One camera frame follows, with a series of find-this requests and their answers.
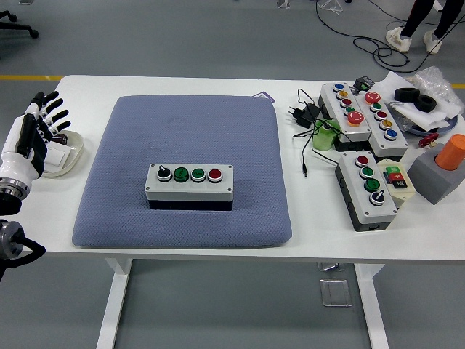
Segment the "black pants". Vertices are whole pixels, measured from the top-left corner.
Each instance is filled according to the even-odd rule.
[[[423,22],[429,14],[429,11],[431,11],[433,4],[434,0],[415,0],[410,16],[408,16],[407,23],[400,35],[411,37],[420,23]],[[441,19],[434,31],[437,38],[442,38],[444,36],[453,21],[458,17],[463,5],[464,0],[447,0],[445,2],[444,9],[441,13]]]

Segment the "robotic hand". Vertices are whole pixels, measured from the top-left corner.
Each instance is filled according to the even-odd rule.
[[[61,98],[56,100],[57,97],[56,91],[49,95],[39,92],[24,114],[15,119],[9,131],[1,152],[0,216],[20,211],[22,200],[28,197],[33,180],[44,172],[46,144],[55,134],[71,125],[66,121],[54,126],[68,115],[68,111],[64,110],[50,116],[63,103]],[[31,248],[33,253],[19,260],[11,260],[19,256],[23,245]],[[6,268],[32,262],[44,253],[45,248],[24,237],[19,223],[0,220],[0,280]]]

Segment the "blue cushion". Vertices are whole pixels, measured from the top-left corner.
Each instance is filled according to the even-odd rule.
[[[232,164],[232,211],[150,209],[144,185],[151,163]],[[76,246],[232,248],[290,238],[271,101],[191,95],[118,100],[84,189]]]

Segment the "sneaker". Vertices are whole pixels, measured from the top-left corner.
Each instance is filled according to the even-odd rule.
[[[426,52],[431,55],[437,54],[442,45],[442,41],[433,34],[433,31],[424,34],[423,42],[426,44]]]
[[[386,40],[394,47],[397,51],[402,53],[407,53],[410,49],[410,43],[412,39],[401,39],[400,32],[402,31],[403,27],[397,27],[396,29],[392,29],[386,33]]]

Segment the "power adapter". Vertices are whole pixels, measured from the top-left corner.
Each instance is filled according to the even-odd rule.
[[[315,104],[307,104],[303,110],[299,108],[292,109],[294,110],[292,116],[296,119],[297,124],[305,127],[306,129],[309,129],[312,126],[321,112],[321,109],[319,109],[319,107]]]

